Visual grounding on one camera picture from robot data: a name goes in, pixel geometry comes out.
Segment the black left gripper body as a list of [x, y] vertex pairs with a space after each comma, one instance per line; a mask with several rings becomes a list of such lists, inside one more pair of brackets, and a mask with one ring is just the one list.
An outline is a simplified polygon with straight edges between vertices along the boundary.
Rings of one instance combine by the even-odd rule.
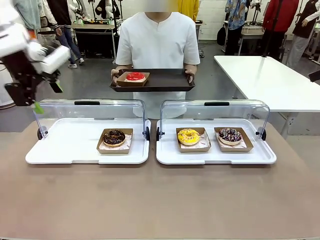
[[49, 73], [48, 70], [44, 70], [45, 62], [43, 60], [32, 60], [22, 50], [1, 57], [1, 62], [15, 80], [21, 84], [39, 84], [42, 81], [55, 82], [60, 76], [58, 69]]

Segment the person's right hand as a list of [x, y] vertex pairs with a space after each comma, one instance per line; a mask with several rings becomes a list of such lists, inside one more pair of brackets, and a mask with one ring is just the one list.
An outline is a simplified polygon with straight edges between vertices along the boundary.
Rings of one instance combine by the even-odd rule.
[[118, 78], [123, 74], [124, 70], [128, 70], [131, 68], [131, 65], [118, 65], [116, 68], [112, 69], [110, 75], [113, 83], [117, 85]]

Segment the person's left hand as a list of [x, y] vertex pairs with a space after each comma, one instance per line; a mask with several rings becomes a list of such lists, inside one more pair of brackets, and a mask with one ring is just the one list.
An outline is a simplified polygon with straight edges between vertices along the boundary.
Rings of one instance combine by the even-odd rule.
[[193, 82], [195, 75], [197, 73], [197, 65], [184, 64], [184, 72], [187, 75], [187, 80], [189, 83]]

